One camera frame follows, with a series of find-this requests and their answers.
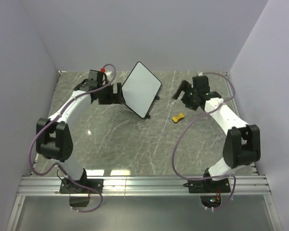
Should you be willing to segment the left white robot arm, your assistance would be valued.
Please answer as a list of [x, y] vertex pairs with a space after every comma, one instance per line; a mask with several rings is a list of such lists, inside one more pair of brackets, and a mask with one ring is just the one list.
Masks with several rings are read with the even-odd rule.
[[105, 69], [90, 70], [88, 77], [75, 86], [70, 98], [48, 118], [37, 121], [36, 137], [31, 145], [36, 152], [50, 159], [63, 173], [72, 179], [70, 187], [76, 193], [88, 188], [85, 169], [73, 156], [73, 141], [70, 128], [82, 112], [94, 101], [99, 104], [124, 104], [122, 84], [113, 85]]

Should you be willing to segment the small white whiteboard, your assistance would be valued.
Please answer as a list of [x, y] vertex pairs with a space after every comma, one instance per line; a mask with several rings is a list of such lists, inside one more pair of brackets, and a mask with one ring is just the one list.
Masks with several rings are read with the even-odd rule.
[[122, 84], [123, 97], [135, 95], [158, 95], [161, 81], [138, 61]]

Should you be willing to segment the yellow bone-shaped eraser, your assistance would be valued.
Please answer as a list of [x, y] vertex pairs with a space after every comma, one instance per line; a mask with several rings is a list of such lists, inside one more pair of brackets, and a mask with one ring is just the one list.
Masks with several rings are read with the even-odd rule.
[[182, 120], [184, 118], [185, 118], [184, 113], [179, 113], [178, 115], [173, 116], [171, 119], [174, 123], [178, 123], [180, 120]]

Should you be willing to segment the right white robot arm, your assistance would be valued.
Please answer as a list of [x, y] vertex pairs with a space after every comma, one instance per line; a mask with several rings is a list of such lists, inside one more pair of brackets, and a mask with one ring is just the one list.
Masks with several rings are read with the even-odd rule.
[[211, 116], [226, 135], [222, 158], [209, 167], [203, 177], [192, 178], [191, 181], [203, 181], [204, 189], [214, 192], [220, 187], [220, 181], [260, 160], [259, 127], [248, 124], [228, 107], [226, 103], [233, 97], [223, 99], [218, 92], [211, 91], [207, 74], [193, 77], [192, 83], [183, 80], [173, 99], [179, 96], [182, 96], [181, 100], [187, 108], [203, 110], [200, 118]]

